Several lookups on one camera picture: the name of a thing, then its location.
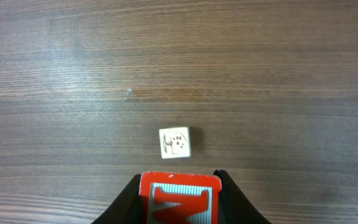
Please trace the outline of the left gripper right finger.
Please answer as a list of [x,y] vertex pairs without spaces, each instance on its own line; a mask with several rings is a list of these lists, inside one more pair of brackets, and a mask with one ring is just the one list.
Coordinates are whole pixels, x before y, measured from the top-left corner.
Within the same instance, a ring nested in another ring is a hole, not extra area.
[[219,224],[271,224],[248,200],[225,170],[215,170],[222,189],[218,197]]

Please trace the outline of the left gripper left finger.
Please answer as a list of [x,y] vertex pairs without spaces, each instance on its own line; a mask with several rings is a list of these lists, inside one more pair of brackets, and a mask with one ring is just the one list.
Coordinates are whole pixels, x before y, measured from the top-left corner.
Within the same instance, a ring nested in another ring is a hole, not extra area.
[[112,204],[92,224],[141,224],[140,174],[136,174]]

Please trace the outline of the wooden block blue side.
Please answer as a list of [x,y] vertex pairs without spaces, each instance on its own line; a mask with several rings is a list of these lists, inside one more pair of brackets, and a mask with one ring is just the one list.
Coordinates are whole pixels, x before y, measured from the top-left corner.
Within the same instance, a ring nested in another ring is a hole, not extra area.
[[191,156],[190,128],[188,126],[159,129],[162,159]]

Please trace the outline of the red E letter block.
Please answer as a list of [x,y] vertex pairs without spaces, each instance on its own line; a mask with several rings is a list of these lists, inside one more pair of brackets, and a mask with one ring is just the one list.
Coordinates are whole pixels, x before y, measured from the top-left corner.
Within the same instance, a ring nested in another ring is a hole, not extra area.
[[215,175],[144,172],[139,185],[142,222],[218,224],[221,189]]

